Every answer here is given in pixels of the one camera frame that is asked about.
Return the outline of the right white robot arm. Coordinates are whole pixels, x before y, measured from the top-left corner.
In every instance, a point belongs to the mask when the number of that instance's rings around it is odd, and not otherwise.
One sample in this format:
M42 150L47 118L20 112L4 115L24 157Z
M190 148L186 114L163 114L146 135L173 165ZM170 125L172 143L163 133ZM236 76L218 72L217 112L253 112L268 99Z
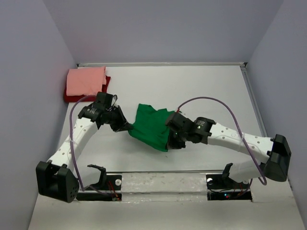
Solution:
M225 166L221 175L224 187L231 188L237 183L254 178L277 182L287 180L292 153L283 135L277 134L274 138L269 138L239 133L214 120L198 117L191 121L180 113L171 114L165 125L170 129L170 135L175 138L179 149L185 147L185 142L202 143L224 147L251 157L249 161Z

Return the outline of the green t-shirt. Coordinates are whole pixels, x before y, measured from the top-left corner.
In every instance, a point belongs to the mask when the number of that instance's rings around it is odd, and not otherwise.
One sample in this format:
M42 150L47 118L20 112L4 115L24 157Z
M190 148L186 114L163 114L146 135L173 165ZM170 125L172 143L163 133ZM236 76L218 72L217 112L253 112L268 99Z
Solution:
M173 113L166 108L156 110L151 105L140 103L129 135L158 151L167 152L169 128L165 122Z

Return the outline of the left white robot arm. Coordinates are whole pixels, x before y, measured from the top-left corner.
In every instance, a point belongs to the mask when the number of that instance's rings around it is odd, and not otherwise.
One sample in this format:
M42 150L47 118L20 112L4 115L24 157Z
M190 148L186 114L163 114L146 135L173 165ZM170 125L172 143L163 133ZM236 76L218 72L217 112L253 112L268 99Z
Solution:
M99 173L86 179L81 177L77 159L101 126L109 125L114 132L132 129L117 105L117 99L116 95L99 92L94 102L82 108L75 122L69 121L70 132L62 145L47 161L40 161L36 166L40 195L71 203L79 191L101 189L106 185L105 167L89 164L89 168L97 169Z

